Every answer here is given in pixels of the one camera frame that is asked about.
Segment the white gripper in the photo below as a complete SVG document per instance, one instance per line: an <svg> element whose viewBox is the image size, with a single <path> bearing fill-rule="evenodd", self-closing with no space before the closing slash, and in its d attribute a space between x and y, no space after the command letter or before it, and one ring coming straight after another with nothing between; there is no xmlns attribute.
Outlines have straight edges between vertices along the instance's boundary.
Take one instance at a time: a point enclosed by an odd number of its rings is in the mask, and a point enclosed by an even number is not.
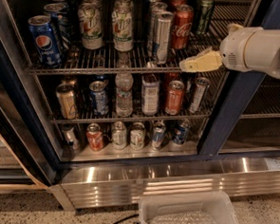
<svg viewBox="0 0 280 224"><path fill-rule="evenodd" d="M229 70L247 72L244 54L250 38L262 28L244 28L239 24L227 25L228 36L220 43L220 52L211 47L199 52L196 56L188 57L179 62L182 72L207 72L219 69L223 64Z"/></svg>

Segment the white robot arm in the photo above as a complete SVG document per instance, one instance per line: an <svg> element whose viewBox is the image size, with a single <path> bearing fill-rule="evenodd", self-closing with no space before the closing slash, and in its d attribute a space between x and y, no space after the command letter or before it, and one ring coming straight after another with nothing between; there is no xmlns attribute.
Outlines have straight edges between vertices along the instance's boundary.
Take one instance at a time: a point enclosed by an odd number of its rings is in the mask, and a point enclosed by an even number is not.
<svg viewBox="0 0 280 224"><path fill-rule="evenodd" d="M280 80L280 29L244 28L227 25L229 34L220 50L211 47L179 62L182 72L215 71L222 65L229 70L257 71Z"/></svg>

